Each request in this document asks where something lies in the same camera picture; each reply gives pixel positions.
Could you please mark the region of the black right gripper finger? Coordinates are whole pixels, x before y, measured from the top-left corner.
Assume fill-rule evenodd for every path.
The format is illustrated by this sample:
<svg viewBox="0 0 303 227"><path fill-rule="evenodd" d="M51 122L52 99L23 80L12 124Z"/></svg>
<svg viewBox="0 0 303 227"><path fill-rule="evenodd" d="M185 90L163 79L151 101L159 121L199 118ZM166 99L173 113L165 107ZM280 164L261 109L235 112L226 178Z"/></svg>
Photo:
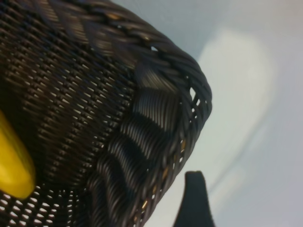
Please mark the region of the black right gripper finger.
<svg viewBox="0 0 303 227"><path fill-rule="evenodd" d="M205 178L200 171L185 173L185 190L175 227L214 227Z"/></svg>

